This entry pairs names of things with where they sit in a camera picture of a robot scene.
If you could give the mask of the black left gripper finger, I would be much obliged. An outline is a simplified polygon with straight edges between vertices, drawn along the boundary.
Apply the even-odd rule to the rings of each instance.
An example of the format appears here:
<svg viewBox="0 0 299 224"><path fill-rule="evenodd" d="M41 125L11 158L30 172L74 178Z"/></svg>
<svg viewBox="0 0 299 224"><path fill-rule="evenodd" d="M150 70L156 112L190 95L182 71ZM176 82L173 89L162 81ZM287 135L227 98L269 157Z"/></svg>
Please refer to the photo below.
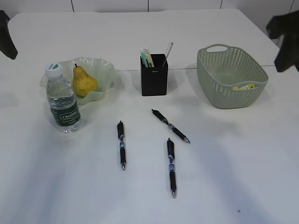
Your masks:
<svg viewBox="0 0 299 224"><path fill-rule="evenodd" d="M0 11L0 51L8 58L15 60L18 51L11 39L8 22L10 21L9 16L4 10Z"/></svg>

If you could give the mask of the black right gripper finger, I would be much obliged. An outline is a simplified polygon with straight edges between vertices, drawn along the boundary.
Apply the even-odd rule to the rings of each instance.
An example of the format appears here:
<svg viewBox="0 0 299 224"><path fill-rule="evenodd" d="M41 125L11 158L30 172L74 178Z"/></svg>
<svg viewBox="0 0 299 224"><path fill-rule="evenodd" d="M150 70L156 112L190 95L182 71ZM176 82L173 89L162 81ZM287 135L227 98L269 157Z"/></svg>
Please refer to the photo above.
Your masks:
<svg viewBox="0 0 299 224"><path fill-rule="evenodd" d="M266 26L270 39L283 36L283 42L274 61L276 70L284 72L292 66L299 68L299 12L272 17Z"/></svg>

